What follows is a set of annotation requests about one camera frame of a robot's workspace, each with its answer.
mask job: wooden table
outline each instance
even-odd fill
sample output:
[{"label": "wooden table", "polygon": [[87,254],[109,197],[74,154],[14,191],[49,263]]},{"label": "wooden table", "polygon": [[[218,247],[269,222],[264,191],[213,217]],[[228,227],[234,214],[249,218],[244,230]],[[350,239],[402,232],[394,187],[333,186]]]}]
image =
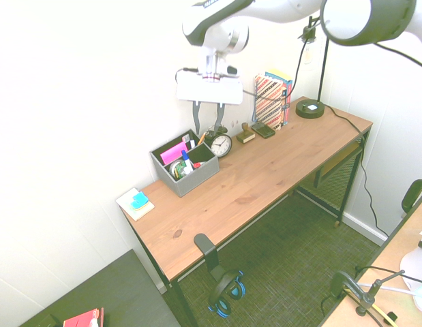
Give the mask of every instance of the wooden table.
[{"label": "wooden table", "polygon": [[[396,228],[386,246],[384,248],[382,247],[380,252],[375,255],[375,260],[371,265],[399,271],[402,258],[417,248],[422,237],[419,234],[421,231],[422,198],[412,211],[407,214],[404,221]],[[372,284],[376,279],[384,279],[389,275],[391,275],[389,272],[369,269],[359,281],[361,283]],[[384,285],[408,290],[401,277],[396,277]],[[380,290],[376,295],[375,304],[385,313],[394,312],[398,316],[396,324],[400,327],[422,327],[422,312],[415,306],[411,295]],[[356,303],[345,297],[327,316],[322,326],[377,326],[377,323],[369,315],[364,317],[358,316],[355,312],[356,306]],[[371,311],[379,321],[383,320],[374,310]]]},{"label": "wooden table", "polygon": [[319,119],[302,119],[295,113],[298,101],[290,106],[289,124],[275,136],[256,136],[246,144],[233,138],[231,152],[219,160],[220,172],[182,198],[156,181],[142,190],[155,208],[138,221],[125,213],[162,281],[171,283],[184,305],[177,281],[203,259],[195,235],[206,234],[221,245],[342,149],[366,136],[372,126],[336,110],[359,133],[329,108]]}]

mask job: blue headphones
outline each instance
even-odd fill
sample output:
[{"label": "blue headphones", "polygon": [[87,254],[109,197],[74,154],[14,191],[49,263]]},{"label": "blue headphones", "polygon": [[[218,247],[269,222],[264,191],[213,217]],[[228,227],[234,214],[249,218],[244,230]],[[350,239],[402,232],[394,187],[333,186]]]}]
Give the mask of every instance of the blue headphones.
[{"label": "blue headphones", "polygon": [[232,312],[225,294],[234,300],[239,300],[245,295],[245,286],[240,281],[242,271],[229,270],[224,273],[217,286],[209,296],[209,310],[215,311],[220,317],[227,318]]}]

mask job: black metal frame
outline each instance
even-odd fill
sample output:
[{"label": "black metal frame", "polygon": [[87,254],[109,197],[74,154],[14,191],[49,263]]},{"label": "black metal frame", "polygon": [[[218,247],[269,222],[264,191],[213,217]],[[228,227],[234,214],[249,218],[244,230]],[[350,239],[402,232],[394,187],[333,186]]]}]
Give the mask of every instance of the black metal frame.
[{"label": "black metal frame", "polygon": [[300,191],[302,194],[304,194],[305,196],[307,196],[311,200],[315,201],[316,203],[318,203],[322,207],[326,208],[328,211],[331,211],[332,213],[334,213],[337,216],[337,223],[338,224],[342,222],[342,216],[344,214],[344,209],[346,208],[348,197],[350,195],[350,191],[352,189],[353,182],[355,181],[355,177],[356,177],[356,173],[357,173],[357,170],[358,170],[358,167],[359,167],[359,163],[361,162],[361,159],[362,159],[363,149],[365,148],[369,134],[370,134],[370,129],[367,130],[364,134],[361,134],[359,136],[359,137],[362,137],[361,146],[360,146],[361,148],[357,148],[356,150],[352,151],[349,155],[347,155],[341,161],[341,163],[337,164],[336,167],[332,168],[332,170],[330,172],[325,174],[323,177],[320,177],[321,172],[322,172],[322,167],[316,172],[315,181],[314,181],[315,188],[317,188],[318,186],[321,185],[321,183],[323,183],[327,179],[329,179],[329,177],[331,175],[333,175],[337,170],[339,170],[343,166],[344,163],[346,163],[349,159],[353,158],[356,155],[355,162],[353,163],[353,167],[352,167],[352,172],[350,173],[350,178],[349,178],[348,183],[347,183],[346,192],[344,193],[344,197],[343,197],[343,200],[341,202],[341,206],[340,206],[339,210],[336,210],[336,208],[333,208],[330,204],[321,200],[319,197],[315,196],[314,194],[312,194],[308,190],[304,189],[302,186],[297,187],[297,190]]},{"label": "black metal frame", "polygon": [[[363,140],[365,140],[365,142],[367,140],[367,137],[368,137],[369,132],[370,131],[367,131],[364,134]],[[352,173],[350,175],[350,180],[349,180],[349,182],[347,184],[346,193],[344,195],[344,200],[342,202],[341,209],[340,209],[339,212],[337,212],[336,209],[334,209],[333,207],[331,207],[330,205],[328,205],[326,202],[322,201],[321,199],[317,198],[316,196],[314,196],[310,192],[304,190],[301,187],[295,186],[294,188],[288,190],[287,193],[282,194],[276,201],[272,202],[270,205],[268,205],[266,208],[264,208],[264,210],[262,210],[261,213],[255,215],[251,219],[251,221],[253,221],[256,218],[258,218],[259,216],[263,215],[265,212],[267,212],[269,210],[269,208],[273,207],[276,203],[278,203],[279,201],[281,201],[282,198],[284,198],[287,194],[290,194],[295,189],[298,189],[299,191],[301,191],[301,193],[304,193],[306,196],[308,196],[309,198],[313,199],[313,201],[316,201],[317,203],[319,203],[320,205],[322,205],[326,209],[330,210],[332,213],[335,213],[338,216],[337,221],[340,222],[342,220],[342,215],[343,215],[343,212],[344,212],[345,205],[347,203],[348,195],[350,194],[350,190],[351,190],[353,181],[355,179],[355,175],[356,175],[356,171],[357,171],[357,168],[358,168],[358,165],[359,165],[359,161],[361,159],[361,155],[362,155],[362,152],[359,152],[359,154],[357,155],[357,157],[355,159],[355,164],[353,166]],[[181,276],[176,277],[174,280],[172,280],[170,282],[168,280],[167,276],[164,274],[164,272],[161,270],[161,268],[157,264],[155,258],[151,255],[150,250],[147,248],[146,244],[142,241],[141,237],[138,235],[138,233],[136,232],[136,230],[132,226],[132,224],[129,221],[129,219],[127,219],[127,222],[130,224],[130,227],[132,227],[132,230],[134,231],[134,233],[135,233],[138,241],[140,242],[142,248],[144,249],[145,253],[149,257],[150,262],[152,263],[153,267],[155,268],[157,274],[159,275],[160,279],[164,283],[164,285],[167,288],[167,290],[169,292],[174,292],[175,293],[175,296],[176,296],[177,300],[179,301],[179,303],[181,305],[181,308],[183,309],[183,313],[187,316],[188,320],[190,321],[191,326],[198,327],[197,320],[194,317],[194,314],[192,313],[192,310],[191,310],[190,306],[188,305],[188,302],[187,302],[187,300],[185,298],[185,295],[183,294],[182,289],[181,289],[181,287],[179,285],[180,278],[182,276],[185,276],[189,271],[191,271],[191,268],[188,269],[187,271],[185,271]],[[211,254],[211,257],[217,258],[217,247],[215,247],[213,249],[212,253],[210,253],[210,254]]]},{"label": "black metal frame", "polygon": [[169,292],[174,292],[175,293],[175,295],[177,297],[177,300],[181,304],[181,308],[183,309],[183,313],[188,317],[188,320],[190,321],[191,326],[198,327],[197,320],[194,317],[194,314],[192,313],[192,310],[191,310],[190,306],[188,305],[188,301],[186,300],[185,295],[183,294],[182,289],[181,289],[181,287],[179,285],[180,277],[175,278],[170,283],[170,281],[168,280],[167,276],[164,274],[164,272],[159,267],[159,264],[157,264],[155,258],[151,255],[151,253],[150,253],[149,249],[147,248],[146,244],[142,241],[141,237],[138,235],[138,233],[134,229],[134,226],[132,226],[132,224],[130,223],[129,219],[126,218],[126,220],[129,223],[129,225],[132,228],[132,230],[134,231],[134,233],[135,233],[138,241],[140,242],[142,248],[144,249],[145,253],[149,257],[151,264],[153,265],[153,267],[156,270],[157,274],[159,275],[160,279],[164,283],[166,289]]}]

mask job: power cord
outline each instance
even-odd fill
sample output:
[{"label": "power cord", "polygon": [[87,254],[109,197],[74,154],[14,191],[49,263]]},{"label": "power cord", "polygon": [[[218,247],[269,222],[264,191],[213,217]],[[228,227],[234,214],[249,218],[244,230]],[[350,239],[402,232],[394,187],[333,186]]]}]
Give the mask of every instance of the power cord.
[{"label": "power cord", "polygon": [[[377,270],[381,270],[381,271],[386,271],[388,273],[391,274],[396,274],[397,272],[394,270],[390,270],[390,269],[386,269],[386,268],[381,268],[381,267],[375,267],[375,266],[365,266],[365,267],[359,267],[359,266],[355,266],[355,278],[357,277],[357,275],[364,269],[377,269]],[[418,279],[418,278],[414,278],[414,277],[409,277],[406,275],[401,275],[404,278],[410,279],[411,281],[418,281],[419,283],[422,283],[422,280]]]},{"label": "power cord", "polygon": [[[305,50],[305,47],[306,47],[306,42],[307,42],[307,39],[306,39],[306,41],[304,41],[304,43],[303,43],[303,47],[302,47],[301,52],[300,52],[299,63],[297,64],[297,70],[296,70],[296,72],[295,72],[294,85],[292,86],[292,89],[291,89],[290,93],[289,93],[289,94],[287,94],[287,95],[286,95],[286,97],[289,97],[289,96],[291,95],[291,93],[294,91],[294,89],[295,89],[295,85],[296,85],[296,83],[297,83],[297,81],[298,81],[297,76],[299,75],[299,69],[300,69],[301,58],[303,57],[303,51]],[[243,92],[244,92],[244,93],[246,93],[246,94],[253,95],[254,97],[256,97],[256,94],[255,94],[255,93],[252,93],[252,92],[249,92],[249,91],[246,91],[246,90],[243,90]],[[265,100],[269,100],[269,101],[279,100],[279,99],[271,99],[271,98],[268,98],[268,97],[258,97],[258,99],[265,99]]]},{"label": "power cord", "polygon": [[398,55],[401,55],[401,56],[405,57],[406,59],[411,60],[413,63],[416,63],[418,66],[422,67],[422,63],[420,61],[412,58],[411,56],[408,56],[407,54],[400,52],[399,50],[388,48],[387,46],[383,46],[382,44],[379,44],[379,43],[375,43],[374,45],[378,46],[379,48],[397,53]]},{"label": "power cord", "polygon": [[324,305],[324,303],[326,302],[326,300],[330,299],[331,297],[332,297],[332,295],[326,296],[326,297],[325,297],[325,298],[323,298],[323,300],[321,301],[320,308],[321,308],[321,313],[322,313],[322,316],[323,316],[323,317],[326,317],[326,315],[325,315],[325,310],[324,310],[324,308],[323,308],[323,305]]},{"label": "power cord", "polygon": [[[358,127],[356,127],[356,125],[354,124],[354,123],[352,123],[350,120],[348,120],[346,117],[343,117],[343,116],[340,116],[340,115],[338,115],[335,111],[334,111],[334,109],[332,109],[332,107],[330,107],[330,106],[328,106],[328,105],[326,105],[325,104],[325,106],[326,107],[328,107],[330,110],[332,110],[332,112],[334,113],[334,115],[336,116],[336,117],[339,117],[339,118],[341,118],[341,119],[344,119],[344,120],[346,120],[346,121],[348,121],[357,131],[358,131],[358,133],[359,134],[362,134],[362,132],[361,132],[361,130],[359,130],[359,128]],[[360,164],[361,164],[361,168],[362,168],[362,170],[363,170],[363,173],[364,173],[364,177],[365,177],[365,180],[364,180],[364,184],[363,184],[363,188],[366,190],[366,192],[368,193],[368,196],[370,197],[370,208],[371,208],[371,210],[372,210],[372,212],[373,212],[373,216],[374,216],[374,222],[375,222],[375,225],[376,225],[376,228],[378,229],[378,230],[380,230],[383,234],[385,234],[387,237],[389,237],[389,235],[384,231],[384,230],[382,230],[381,228],[379,228],[378,227],[378,221],[377,221],[377,215],[376,215],[376,212],[374,211],[374,208],[373,208],[373,197],[372,197],[372,195],[371,195],[371,193],[370,193],[370,191],[368,191],[368,189],[367,189],[367,171],[365,170],[365,168],[364,168],[364,166],[363,166],[363,164],[362,164],[362,161],[363,161],[363,156],[364,156],[364,154],[365,154],[365,138],[363,137],[363,136],[361,136],[362,137],[362,142],[363,142],[363,147],[362,147],[362,154],[361,154],[361,160],[360,160]]]},{"label": "power cord", "polygon": [[198,73],[198,69],[197,69],[197,68],[188,68],[188,67],[181,68],[181,69],[179,69],[179,70],[176,72],[176,74],[175,74],[175,81],[176,81],[176,84],[177,84],[177,73],[179,73],[179,72],[181,72],[181,71],[184,71],[184,72],[194,72],[194,73]]}]

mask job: marker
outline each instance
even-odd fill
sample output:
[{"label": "marker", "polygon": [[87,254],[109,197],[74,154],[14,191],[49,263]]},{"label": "marker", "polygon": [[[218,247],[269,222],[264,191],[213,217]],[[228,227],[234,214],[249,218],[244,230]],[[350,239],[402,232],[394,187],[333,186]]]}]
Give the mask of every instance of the marker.
[{"label": "marker", "polygon": [[182,156],[183,156],[183,160],[185,160],[185,164],[186,164],[186,168],[187,168],[184,171],[188,175],[190,172],[192,172],[191,161],[190,161],[188,155],[186,154],[185,150],[182,150]]}]

